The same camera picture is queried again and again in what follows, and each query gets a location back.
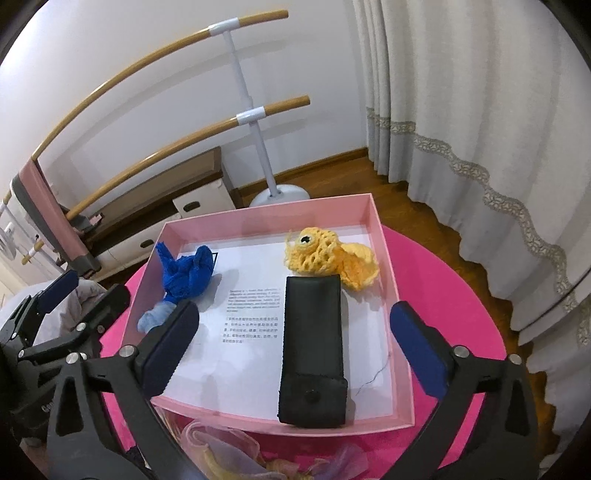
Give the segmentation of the small white desk fan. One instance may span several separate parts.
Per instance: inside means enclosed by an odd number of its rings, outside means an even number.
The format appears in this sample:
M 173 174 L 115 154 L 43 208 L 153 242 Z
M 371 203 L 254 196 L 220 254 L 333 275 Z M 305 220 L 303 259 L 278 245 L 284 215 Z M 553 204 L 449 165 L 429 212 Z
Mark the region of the small white desk fan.
M 0 229 L 0 251 L 9 260 L 16 257 L 16 245 L 14 242 L 14 224 L 9 222 L 5 228 Z

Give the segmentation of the lower wooden ballet bar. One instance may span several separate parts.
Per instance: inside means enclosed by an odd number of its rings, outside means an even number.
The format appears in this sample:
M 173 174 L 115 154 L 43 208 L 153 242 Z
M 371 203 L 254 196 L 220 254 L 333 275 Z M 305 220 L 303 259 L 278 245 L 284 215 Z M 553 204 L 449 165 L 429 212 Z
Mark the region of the lower wooden ballet bar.
M 161 148 L 160 150 L 152 153 L 151 155 L 145 157 L 142 160 L 134 163 L 132 166 L 126 168 L 108 182 L 103 184 L 99 187 L 95 192 L 87 196 L 84 200 L 79 202 L 75 205 L 67 214 L 66 219 L 70 221 L 72 218 L 76 217 L 78 214 L 83 212 L 87 207 L 97 202 L 100 198 L 105 196 L 110 191 L 114 190 L 119 185 L 123 184 L 127 180 L 131 179 L 132 177 L 136 176 L 140 172 L 146 170 L 147 168 L 155 165 L 156 163 L 162 161 L 163 159 L 181 151 L 185 148 L 188 148 L 198 142 L 204 141 L 208 138 L 211 138 L 217 134 L 224 133 L 228 130 L 236 128 L 238 126 L 252 124 L 256 121 L 265 119 L 266 117 L 270 117 L 276 114 L 280 114 L 283 112 L 287 112 L 290 110 L 294 110 L 297 108 L 305 107 L 311 104 L 311 99 L 308 95 L 298 96 L 294 98 L 290 98 L 287 100 L 283 100 L 280 102 L 274 102 L 271 104 L 259 106 L 256 108 L 252 108 L 249 110 L 245 110 L 236 114 L 235 116 L 213 123 L 208 125 L 200 130 L 193 132 L 190 135 L 186 135 L 179 140 L 166 145 L 165 147 Z

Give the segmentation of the cream lace-trimmed curtain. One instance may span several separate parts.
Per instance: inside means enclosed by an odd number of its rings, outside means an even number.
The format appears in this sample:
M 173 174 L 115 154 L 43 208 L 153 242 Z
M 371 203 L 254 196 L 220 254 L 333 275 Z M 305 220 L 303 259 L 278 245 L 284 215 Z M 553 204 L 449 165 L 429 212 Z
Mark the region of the cream lace-trimmed curtain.
M 370 159 L 487 271 L 547 377 L 590 408 L 590 71 L 542 1 L 358 1 Z

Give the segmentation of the yellow crochet fish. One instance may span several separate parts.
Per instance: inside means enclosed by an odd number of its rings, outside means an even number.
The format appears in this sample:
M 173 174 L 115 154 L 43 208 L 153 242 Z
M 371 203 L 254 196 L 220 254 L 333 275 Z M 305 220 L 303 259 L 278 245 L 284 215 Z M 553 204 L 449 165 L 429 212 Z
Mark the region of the yellow crochet fish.
M 301 275 L 337 275 L 343 286 L 354 291 L 372 286 L 380 273 L 370 247 L 342 242 L 334 231 L 318 227 L 304 228 L 294 239 L 287 236 L 284 265 Z

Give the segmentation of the blue knitted yarn toy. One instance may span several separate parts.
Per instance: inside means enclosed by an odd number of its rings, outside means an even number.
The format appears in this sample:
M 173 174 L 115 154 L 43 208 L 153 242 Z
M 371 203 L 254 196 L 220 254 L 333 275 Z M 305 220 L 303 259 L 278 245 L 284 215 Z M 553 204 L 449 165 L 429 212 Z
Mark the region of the blue knitted yarn toy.
M 163 300 L 172 304 L 204 293 L 214 269 L 211 249 L 205 245 L 188 256 L 174 258 L 163 242 L 155 246 L 162 267 Z

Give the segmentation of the pink round tablecloth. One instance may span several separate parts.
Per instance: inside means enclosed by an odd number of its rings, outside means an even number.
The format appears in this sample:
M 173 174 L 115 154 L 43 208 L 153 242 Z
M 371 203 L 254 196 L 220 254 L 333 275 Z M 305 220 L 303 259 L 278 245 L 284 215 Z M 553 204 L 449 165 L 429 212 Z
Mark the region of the pink round tablecloth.
M 506 348 L 499 331 L 476 293 L 443 260 L 407 236 L 383 226 L 394 266 L 399 295 L 408 301 L 430 326 L 437 328 L 451 345 L 464 345 L 477 356 L 504 359 Z M 121 345 L 129 310 L 125 311 L 101 339 L 101 356 L 111 356 Z M 372 435 L 349 437 L 367 453 L 369 470 L 358 479 L 378 479 L 384 475 L 410 445 L 435 406 L 413 375 L 415 420 L 413 428 Z M 448 451 L 442 466 L 456 461 L 467 443 L 477 420 L 483 394 L 472 404 Z M 125 449 L 135 444 L 112 395 L 105 400 Z M 332 456 L 339 440 L 345 438 L 295 438 L 250 434 L 259 441 L 263 455 L 290 459 L 307 468 L 311 461 Z

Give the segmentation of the black leather pouch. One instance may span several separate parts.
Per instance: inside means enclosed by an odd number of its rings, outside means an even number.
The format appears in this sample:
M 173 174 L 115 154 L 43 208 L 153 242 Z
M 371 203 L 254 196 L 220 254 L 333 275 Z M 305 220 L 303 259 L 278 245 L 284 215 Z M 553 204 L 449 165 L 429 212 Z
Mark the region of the black leather pouch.
M 288 277 L 277 412 L 281 423 L 311 429 L 346 423 L 349 384 L 342 347 L 339 277 Z

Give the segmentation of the pink shallow cardboard box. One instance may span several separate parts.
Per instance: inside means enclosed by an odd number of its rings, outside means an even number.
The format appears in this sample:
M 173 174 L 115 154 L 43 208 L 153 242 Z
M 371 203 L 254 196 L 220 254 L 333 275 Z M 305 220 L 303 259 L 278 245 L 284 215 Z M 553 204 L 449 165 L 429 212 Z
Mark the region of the pink shallow cardboard box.
M 379 272 L 360 292 L 305 280 L 287 268 L 287 244 L 308 227 L 368 246 Z M 211 249 L 207 290 L 195 301 L 198 330 L 153 404 L 240 430 L 342 437 L 415 422 L 410 366 L 394 340 L 399 292 L 374 198 L 356 194 L 231 210 L 166 223 L 158 242 L 174 258 Z M 280 421 L 290 370 L 344 382 L 344 422 L 300 428 Z

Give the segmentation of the white printed paper sheet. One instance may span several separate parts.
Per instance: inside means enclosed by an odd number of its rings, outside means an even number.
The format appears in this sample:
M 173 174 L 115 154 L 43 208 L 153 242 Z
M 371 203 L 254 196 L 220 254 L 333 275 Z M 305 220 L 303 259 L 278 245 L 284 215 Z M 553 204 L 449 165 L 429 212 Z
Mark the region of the white printed paper sheet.
M 187 417 L 201 412 L 274 421 L 283 368 L 286 233 L 211 242 L 207 290 L 195 300 L 199 327 L 158 401 Z M 394 414 L 383 288 L 342 289 L 346 418 Z

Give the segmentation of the pink grey yoga mat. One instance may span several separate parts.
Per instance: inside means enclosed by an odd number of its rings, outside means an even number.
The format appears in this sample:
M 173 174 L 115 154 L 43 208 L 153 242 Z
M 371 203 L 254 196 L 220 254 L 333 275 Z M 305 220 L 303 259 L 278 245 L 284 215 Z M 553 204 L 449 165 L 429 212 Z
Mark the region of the pink grey yoga mat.
M 99 261 L 66 219 L 45 176 L 35 160 L 28 160 L 11 182 L 11 189 L 41 237 L 80 276 L 93 275 L 100 269 Z

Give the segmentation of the light blue small scrunchie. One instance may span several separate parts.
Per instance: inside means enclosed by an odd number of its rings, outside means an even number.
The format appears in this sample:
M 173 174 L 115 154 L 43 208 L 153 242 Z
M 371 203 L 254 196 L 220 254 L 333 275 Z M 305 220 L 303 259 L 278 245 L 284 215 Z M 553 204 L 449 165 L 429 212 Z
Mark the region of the light blue small scrunchie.
M 154 307 L 144 312 L 137 322 L 137 330 L 147 334 L 155 327 L 161 326 L 174 311 L 176 305 L 169 301 L 160 301 Z

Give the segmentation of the white barre stand post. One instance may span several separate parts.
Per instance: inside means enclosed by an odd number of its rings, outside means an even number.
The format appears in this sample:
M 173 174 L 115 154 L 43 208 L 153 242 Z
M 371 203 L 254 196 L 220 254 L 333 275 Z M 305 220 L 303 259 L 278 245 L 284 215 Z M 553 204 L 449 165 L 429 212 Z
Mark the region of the white barre stand post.
M 310 194 L 304 188 L 290 184 L 277 185 L 276 179 L 274 179 L 273 168 L 271 168 L 269 154 L 267 154 L 266 144 L 263 141 L 262 130 L 259 128 L 259 120 L 266 118 L 267 114 L 263 112 L 263 106 L 256 107 L 253 104 L 252 97 L 249 95 L 249 88 L 243 76 L 242 66 L 240 66 L 238 51 L 235 49 L 235 42 L 233 42 L 231 35 L 231 32 L 239 27 L 240 21 L 238 17 L 235 17 L 211 24 L 207 27 L 207 30 L 211 36 L 221 35 L 226 47 L 228 47 L 228 53 L 232 61 L 232 70 L 235 74 L 235 81 L 236 85 L 238 85 L 238 93 L 243 107 L 243 111 L 238 113 L 238 124 L 249 126 L 250 137 L 252 137 L 253 145 L 256 147 L 259 163 L 263 168 L 264 178 L 266 178 L 267 188 L 256 194 L 249 206 L 259 207 L 308 200 L 310 199 Z

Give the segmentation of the low brown white cabinet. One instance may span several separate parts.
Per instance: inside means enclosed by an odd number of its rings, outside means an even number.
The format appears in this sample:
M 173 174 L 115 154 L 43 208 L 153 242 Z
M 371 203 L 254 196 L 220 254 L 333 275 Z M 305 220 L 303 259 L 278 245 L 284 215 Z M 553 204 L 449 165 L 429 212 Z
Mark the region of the low brown white cabinet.
M 221 147 L 193 156 L 101 207 L 83 240 L 101 268 L 100 281 L 147 259 L 169 221 L 235 209 L 223 178 Z

